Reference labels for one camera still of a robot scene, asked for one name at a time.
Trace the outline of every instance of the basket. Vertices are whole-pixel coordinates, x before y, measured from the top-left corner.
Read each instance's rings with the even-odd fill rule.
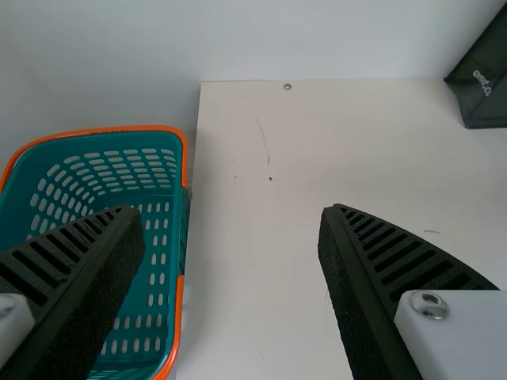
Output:
[[[165,379],[181,331],[186,142],[166,126],[67,132],[18,150],[0,180],[0,252],[113,205],[141,212],[146,252],[89,379]]]

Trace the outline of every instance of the white wall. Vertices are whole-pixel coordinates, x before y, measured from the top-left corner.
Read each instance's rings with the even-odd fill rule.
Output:
[[[0,40],[0,170],[27,142],[86,123],[74,115]]]
[[[442,77],[505,0],[3,0],[0,32],[92,125],[196,126],[201,81]]]

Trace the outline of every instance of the screw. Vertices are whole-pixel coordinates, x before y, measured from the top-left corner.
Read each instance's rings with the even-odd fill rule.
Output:
[[[0,318],[5,317],[16,305],[14,298],[0,294]]]
[[[444,319],[449,314],[448,304],[431,291],[415,291],[410,295],[410,303],[420,315],[430,319]]]

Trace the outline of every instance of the white tabletop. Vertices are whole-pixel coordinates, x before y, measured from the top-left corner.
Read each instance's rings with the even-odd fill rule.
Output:
[[[439,80],[283,84],[202,85],[178,380],[352,378],[317,255],[334,203],[507,287],[507,130],[465,129]]]

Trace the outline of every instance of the black bag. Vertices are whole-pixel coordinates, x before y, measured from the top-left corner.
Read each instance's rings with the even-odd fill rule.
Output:
[[[507,4],[445,78],[467,128],[507,127]]]

